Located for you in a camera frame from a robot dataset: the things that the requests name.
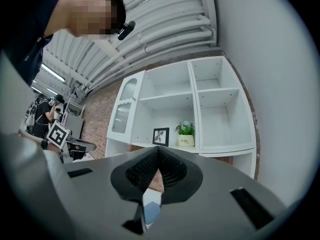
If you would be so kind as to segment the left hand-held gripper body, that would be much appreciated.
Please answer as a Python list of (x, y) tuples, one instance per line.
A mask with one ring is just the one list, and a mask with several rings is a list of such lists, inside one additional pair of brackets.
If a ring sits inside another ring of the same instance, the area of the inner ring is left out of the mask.
[(94, 151), (97, 145), (82, 139), (74, 138), (72, 131), (55, 121), (46, 137), (41, 141), (43, 150), (49, 145), (59, 149), (59, 158), (62, 163), (80, 161), (87, 156), (87, 153)]

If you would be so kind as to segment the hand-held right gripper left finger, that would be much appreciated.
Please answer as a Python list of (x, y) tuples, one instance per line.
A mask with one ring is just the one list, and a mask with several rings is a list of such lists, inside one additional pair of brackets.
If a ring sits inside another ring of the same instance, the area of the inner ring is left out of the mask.
[(119, 197), (128, 202), (137, 203), (133, 219), (122, 226), (129, 231), (142, 235), (146, 231), (143, 195), (158, 170), (158, 147), (139, 150), (139, 155), (113, 169), (110, 181)]

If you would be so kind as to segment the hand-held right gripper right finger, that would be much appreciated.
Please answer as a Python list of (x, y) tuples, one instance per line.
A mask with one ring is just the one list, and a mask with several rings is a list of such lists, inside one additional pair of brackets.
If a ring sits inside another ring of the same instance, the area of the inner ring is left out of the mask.
[(158, 148), (158, 169), (164, 187), (162, 205), (187, 201), (203, 181), (203, 173), (195, 163), (162, 146)]

